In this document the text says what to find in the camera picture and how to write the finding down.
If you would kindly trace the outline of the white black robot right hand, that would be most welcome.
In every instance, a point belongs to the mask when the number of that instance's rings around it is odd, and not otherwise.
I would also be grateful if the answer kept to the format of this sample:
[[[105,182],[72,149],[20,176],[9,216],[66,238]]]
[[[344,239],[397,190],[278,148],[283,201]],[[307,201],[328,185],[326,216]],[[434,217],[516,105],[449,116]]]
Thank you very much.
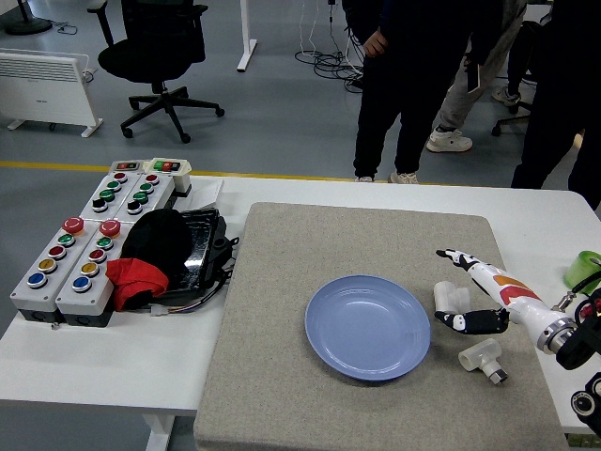
[[[508,323],[523,325],[532,342],[546,340],[551,332],[571,322],[562,312],[550,309],[525,284],[508,272],[464,252],[446,249],[436,254],[452,260],[467,272],[482,292],[500,307],[460,313],[435,303],[435,318],[461,334],[501,334]]]

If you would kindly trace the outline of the person's hand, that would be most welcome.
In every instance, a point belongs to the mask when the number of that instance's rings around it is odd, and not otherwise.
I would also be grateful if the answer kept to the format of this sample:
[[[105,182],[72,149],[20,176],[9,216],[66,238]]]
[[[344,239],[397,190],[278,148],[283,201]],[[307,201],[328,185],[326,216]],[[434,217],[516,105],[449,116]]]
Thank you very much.
[[[362,46],[366,57],[378,57],[386,52],[388,41],[377,29]]]

